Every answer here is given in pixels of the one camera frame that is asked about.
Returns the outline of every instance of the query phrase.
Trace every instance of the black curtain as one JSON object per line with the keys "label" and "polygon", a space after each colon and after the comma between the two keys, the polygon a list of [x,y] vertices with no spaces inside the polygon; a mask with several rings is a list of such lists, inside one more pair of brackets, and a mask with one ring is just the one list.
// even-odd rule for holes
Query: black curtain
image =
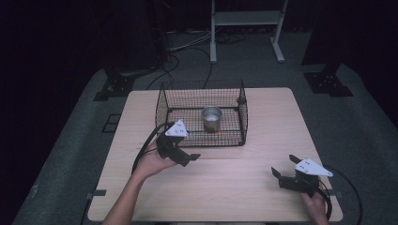
{"label": "black curtain", "polygon": [[398,125],[398,5],[395,1],[323,0],[302,64],[339,61],[355,70]]}

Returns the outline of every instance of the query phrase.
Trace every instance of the table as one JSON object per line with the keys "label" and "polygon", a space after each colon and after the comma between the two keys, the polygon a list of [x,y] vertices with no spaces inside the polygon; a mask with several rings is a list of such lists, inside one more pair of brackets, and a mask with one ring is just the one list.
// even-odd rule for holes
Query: table
{"label": "table", "polygon": [[[200,153],[187,167],[176,165],[147,179],[134,221],[308,221],[297,192],[281,189],[272,175],[294,175],[288,155],[321,163],[294,95],[288,88],[246,88],[249,126],[239,147],[185,148]],[[102,221],[130,177],[132,163],[155,127],[159,91],[133,91],[106,159],[88,217]],[[329,179],[321,178],[330,188]],[[335,197],[330,221],[343,213]]]}
{"label": "table", "polygon": [[211,0],[211,40],[210,62],[217,62],[216,26],[218,25],[277,25],[275,37],[271,37],[271,45],[279,63],[284,62],[284,57],[279,47],[279,36],[282,31],[284,15],[288,0],[283,0],[281,10],[272,11],[216,11],[215,0]]}

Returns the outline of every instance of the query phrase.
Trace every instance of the metal cage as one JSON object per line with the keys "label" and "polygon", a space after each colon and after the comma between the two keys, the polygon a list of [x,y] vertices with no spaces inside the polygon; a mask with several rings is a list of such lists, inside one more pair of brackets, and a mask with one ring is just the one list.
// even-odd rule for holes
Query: metal cage
{"label": "metal cage", "polygon": [[[220,130],[215,133],[204,128],[201,112],[208,106],[222,111]],[[243,81],[163,82],[156,107],[156,126],[179,119],[189,132],[179,143],[181,147],[245,144],[248,106]]]}

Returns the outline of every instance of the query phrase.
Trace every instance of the gray carpet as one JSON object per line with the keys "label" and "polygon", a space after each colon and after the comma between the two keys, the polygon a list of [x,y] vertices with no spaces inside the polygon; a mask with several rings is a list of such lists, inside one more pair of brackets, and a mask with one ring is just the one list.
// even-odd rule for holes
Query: gray carpet
{"label": "gray carpet", "polygon": [[[234,45],[218,45],[218,62],[210,80],[242,79],[246,87],[289,87],[312,135],[323,163],[343,172],[356,186],[363,203],[361,224],[396,224],[398,216],[398,131],[363,86],[360,77],[342,65],[337,73],[353,97],[313,94],[303,72],[320,71],[323,65],[301,66],[311,33],[283,33],[281,49],[286,62],[279,64],[269,44],[269,34],[248,35]],[[197,38],[172,35],[174,46]],[[196,46],[208,52],[208,44]],[[174,54],[176,81],[205,80],[210,69],[207,56],[197,50]],[[166,69],[176,64],[173,58]],[[144,90],[163,71],[136,80],[133,89]],[[91,192],[100,177],[114,137],[102,133],[111,113],[121,113],[125,97],[93,101],[106,80],[103,70],[93,75],[37,179],[37,193],[26,198],[14,224],[80,224]],[[159,89],[156,81],[149,89]],[[339,175],[330,179],[341,193],[344,219],[355,224],[359,207],[352,188]],[[95,224],[84,217],[84,224]]]}

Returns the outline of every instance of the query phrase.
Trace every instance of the silver cup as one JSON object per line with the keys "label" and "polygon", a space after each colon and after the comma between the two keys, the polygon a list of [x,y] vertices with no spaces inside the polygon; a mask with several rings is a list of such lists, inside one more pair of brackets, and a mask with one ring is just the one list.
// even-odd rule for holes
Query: silver cup
{"label": "silver cup", "polygon": [[215,106],[209,106],[202,110],[202,119],[205,132],[215,133],[220,130],[222,111]]}

